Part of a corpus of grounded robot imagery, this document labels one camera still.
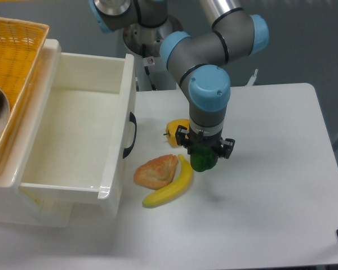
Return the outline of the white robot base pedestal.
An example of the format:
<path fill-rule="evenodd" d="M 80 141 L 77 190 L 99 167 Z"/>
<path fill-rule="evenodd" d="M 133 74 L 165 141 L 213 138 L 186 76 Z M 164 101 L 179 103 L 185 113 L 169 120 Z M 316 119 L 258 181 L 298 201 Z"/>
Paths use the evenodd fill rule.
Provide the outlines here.
<path fill-rule="evenodd" d="M 138 91 L 176 89 L 176 82 L 161 59 L 159 49 L 166 37 L 182 29 L 180 22 L 171 15 L 158 28 L 145 28 L 138 23 L 124 28 L 124 44 L 135 58 Z"/>

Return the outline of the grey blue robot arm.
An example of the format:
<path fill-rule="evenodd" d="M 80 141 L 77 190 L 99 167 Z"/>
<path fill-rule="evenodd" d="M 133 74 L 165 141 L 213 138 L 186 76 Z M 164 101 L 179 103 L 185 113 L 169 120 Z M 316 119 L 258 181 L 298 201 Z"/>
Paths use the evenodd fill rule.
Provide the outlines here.
<path fill-rule="evenodd" d="M 103 32 L 134 26 L 131 51 L 149 56 L 159 45 L 159 56 L 189 102 L 189 128 L 178 127 L 175 139 L 192 159 L 227 159 L 233 139 L 221 135 L 230 99 L 230 78 L 223 66 L 263 50 L 269 28 L 259 15 L 247 14 L 240 1 L 201 1 L 211 31 L 193 38 L 170 23 L 166 1 L 90 1 Z"/>

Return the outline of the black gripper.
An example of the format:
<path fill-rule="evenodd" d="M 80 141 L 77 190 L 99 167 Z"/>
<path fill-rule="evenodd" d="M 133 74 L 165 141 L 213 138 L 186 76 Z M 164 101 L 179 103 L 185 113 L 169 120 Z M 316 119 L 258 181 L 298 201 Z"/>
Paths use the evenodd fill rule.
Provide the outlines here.
<path fill-rule="evenodd" d="M 201 153 L 201 154 L 217 154 L 217 157 L 228 159 L 230 158 L 235 140 L 231 138 L 222 138 L 221 129 L 214 135 L 205 136 L 203 132 L 195 133 L 185 126 L 178 126 L 175 132 L 175 139 L 178 146 L 188 147 L 188 154 Z"/>

